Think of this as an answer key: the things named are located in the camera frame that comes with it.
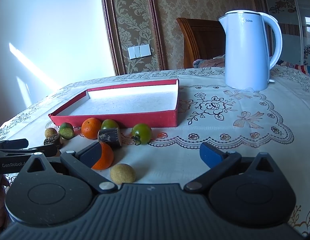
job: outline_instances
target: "white wall switch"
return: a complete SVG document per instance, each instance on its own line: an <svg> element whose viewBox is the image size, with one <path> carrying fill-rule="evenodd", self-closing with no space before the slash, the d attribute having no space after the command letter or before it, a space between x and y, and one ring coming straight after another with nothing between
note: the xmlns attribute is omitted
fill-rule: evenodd
<svg viewBox="0 0 310 240"><path fill-rule="evenodd" d="M141 53L140 53L140 51L139 51L139 46L135 46L135 47L134 47L134 51L135 51L135 56L136 56L136 57L141 57Z"/></svg>
<svg viewBox="0 0 310 240"><path fill-rule="evenodd" d="M141 57L146 57L151 55L151 48L149 44L139 46L139 50L141 52Z"/></svg>
<svg viewBox="0 0 310 240"><path fill-rule="evenodd" d="M130 59L136 58L134 47L128 47L128 55Z"/></svg>

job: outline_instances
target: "orange fruit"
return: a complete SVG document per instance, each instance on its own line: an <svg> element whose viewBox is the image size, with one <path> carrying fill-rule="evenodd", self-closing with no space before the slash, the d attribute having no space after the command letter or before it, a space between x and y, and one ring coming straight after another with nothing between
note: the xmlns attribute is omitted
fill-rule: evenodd
<svg viewBox="0 0 310 240"><path fill-rule="evenodd" d="M89 118L84 121L81 127L82 134L87 138L87 139L97 139L98 137L98 132L101 129L101 121L96 119L96 118Z"/></svg>
<svg viewBox="0 0 310 240"><path fill-rule="evenodd" d="M103 142L101 142L100 144L102 146L102 156L92 167L92 169L94 170L105 170L112 165L112 162L114 160L114 153L111 146Z"/></svg>

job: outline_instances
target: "white kettle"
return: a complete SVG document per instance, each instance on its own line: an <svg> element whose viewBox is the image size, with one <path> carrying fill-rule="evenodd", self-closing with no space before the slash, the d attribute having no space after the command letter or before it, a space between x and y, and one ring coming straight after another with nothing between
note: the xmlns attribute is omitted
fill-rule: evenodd
<svg viewBox="0 0 310 240"><path fill-rule="evenodd" d="M249 91L267 88L269 70L282 52L282 32L277 20L262 12L235 10L218 19L226 33L225 82ZM265 23L275 34L275 52L269 57Z"/></svg>

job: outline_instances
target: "table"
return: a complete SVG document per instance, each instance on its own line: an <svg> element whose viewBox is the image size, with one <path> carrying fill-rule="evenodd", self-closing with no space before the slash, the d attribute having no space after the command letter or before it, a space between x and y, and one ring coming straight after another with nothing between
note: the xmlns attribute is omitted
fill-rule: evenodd
<svg viewBox="0 0 310 240"><path fill-rule="evenodd" d="M114 152L114 163L131 165L139 183L177 182L183 187L209 169L199 157L203 141L223 151L236 150L243 156L269 152L297 196L289 223L307 235L310 232L310 77L292 68L276 66L271 72L274 83L266 90L247 92L226 86L223 74L223 68L209 67L73 83L4 123L0 139L27 138L29 147L42 145L44 130L58 129L48 114L88 88L179 78L178 127L154 128L152 141L144 146L133 145L130 129L122 129L124 145ZM78 151L90 143L91 140L78 135L61 151ZM109 169L99 173L110 178ZM9 175L10 182L15 176Z"/></svg>

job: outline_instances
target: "red cardboard tray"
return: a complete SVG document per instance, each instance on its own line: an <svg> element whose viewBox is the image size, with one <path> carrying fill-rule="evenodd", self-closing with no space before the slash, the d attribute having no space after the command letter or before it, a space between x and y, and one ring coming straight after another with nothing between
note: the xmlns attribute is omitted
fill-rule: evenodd
<svg viewBox="0 0 310 240"><path fill-rule="evenodd" d="M113 119L121 128L138 123L150 127L177 127L179 80L158 80L91 88L49 114L55 125L74 127L94 117Z"/></svg>

